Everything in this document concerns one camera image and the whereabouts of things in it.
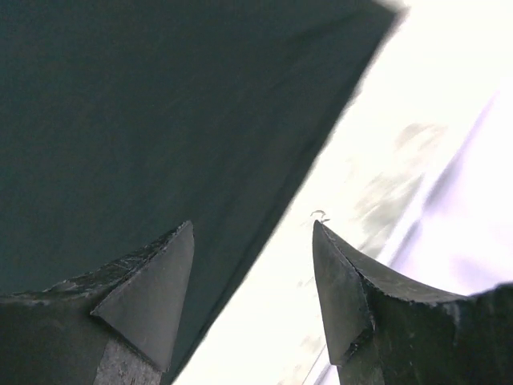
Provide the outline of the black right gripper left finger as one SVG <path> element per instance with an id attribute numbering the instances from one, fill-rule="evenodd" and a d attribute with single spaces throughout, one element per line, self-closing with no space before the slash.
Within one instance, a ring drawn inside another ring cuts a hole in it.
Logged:
<path id="1" fill-rule="evenodd" d="M 184 222 L 93 272 L 2 296 L 2 383 L 157 384 L 172 361 L 193 256 Z"/>

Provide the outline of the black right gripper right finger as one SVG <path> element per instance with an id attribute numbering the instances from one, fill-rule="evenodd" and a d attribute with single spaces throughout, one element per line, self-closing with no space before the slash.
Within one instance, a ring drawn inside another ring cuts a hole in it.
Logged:
<path id="1" fill-rule="evenodd" d="M 343 384 L 509 384 L 512 287 L 462 296 L 410 279 L 322 223 L 313 262 L 330 362 Z"/>

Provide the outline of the black t-shirt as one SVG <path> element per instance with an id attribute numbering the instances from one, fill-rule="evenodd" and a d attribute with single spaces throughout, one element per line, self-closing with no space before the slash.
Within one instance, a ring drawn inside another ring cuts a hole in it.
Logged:
<path id="1" fill-rule="evenodd" d="M 397 17 L 379 1 L 4 1 L 1 298 L 184 222 L 169 384 L 251 269 Z"/>

